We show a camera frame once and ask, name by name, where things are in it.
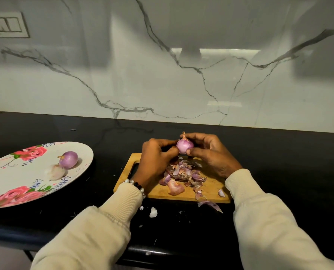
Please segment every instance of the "oval plate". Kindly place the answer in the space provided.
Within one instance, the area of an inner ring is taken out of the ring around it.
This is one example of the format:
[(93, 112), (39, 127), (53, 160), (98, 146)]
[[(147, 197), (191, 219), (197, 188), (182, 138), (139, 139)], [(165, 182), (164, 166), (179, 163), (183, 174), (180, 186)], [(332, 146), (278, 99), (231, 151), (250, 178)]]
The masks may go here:
[[(67, 151), (78, 154), (78, 163), (64, 177), (51, 181), (48, 171)], [(0, 208), (27, 203), (61, 189), (84, 173), (92, 160), (92, 149), (78, 142), (37, 145), (0, 158)]]

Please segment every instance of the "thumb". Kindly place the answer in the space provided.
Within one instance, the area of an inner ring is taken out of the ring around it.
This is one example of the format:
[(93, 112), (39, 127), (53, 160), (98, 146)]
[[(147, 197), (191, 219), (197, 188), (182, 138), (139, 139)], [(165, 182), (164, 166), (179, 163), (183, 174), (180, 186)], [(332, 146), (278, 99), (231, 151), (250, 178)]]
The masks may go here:
[(178, 154), (179, 154), (179, 149), (176, 146), (171, 147), (169, 150), (163, 153), (164, 157), (167, 159), (168, 162), (174, 157), (176, 157)]
[(201, 149), (201, 148), (192, 148), (187, 150), (188, 156), (199, 157), (207, 161), (210, 155), (210, 150)]

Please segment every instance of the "person's left arm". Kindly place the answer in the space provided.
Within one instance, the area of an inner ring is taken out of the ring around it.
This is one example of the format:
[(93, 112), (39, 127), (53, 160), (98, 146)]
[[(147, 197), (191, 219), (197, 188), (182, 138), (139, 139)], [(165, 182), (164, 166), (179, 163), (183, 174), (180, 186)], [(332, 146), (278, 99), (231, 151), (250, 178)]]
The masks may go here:
[[(178, 155), (176, 141), (150, 139), (142, 147), (142, 156), (133, 177), (142, 187), (163, 173), (169, 161)], [(92, 206), (78, 214), (34, 257), (31, 270), (111, 269), (123, 254), (131, 238), (129, 224), (142, 204), (142, 193), (132, 184), (122, 183), (99, 208)]]

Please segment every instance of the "person's right arm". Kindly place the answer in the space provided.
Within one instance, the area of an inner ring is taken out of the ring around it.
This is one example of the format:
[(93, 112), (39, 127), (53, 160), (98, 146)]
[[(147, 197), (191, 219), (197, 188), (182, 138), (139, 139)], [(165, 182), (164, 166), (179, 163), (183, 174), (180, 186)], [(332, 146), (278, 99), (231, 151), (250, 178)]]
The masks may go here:
[(202, 158), (227, 178), (225, 186), (235, 203), (233, 219), (245, 270), (334, 270), (334, 261), (323, 256), (298, 227), (290, 209), (277, 196), (264, 193), (217, 136), (187, 133), (186, 137), (200, 145), (187, 154)]

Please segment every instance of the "marble wall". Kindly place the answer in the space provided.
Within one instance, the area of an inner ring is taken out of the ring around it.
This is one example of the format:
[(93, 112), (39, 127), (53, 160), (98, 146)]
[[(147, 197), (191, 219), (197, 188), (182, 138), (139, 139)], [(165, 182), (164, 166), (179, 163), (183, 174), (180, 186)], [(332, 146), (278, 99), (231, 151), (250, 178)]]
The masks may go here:
[(334, 132), (334, 0), (0, 0), (0, 111)]

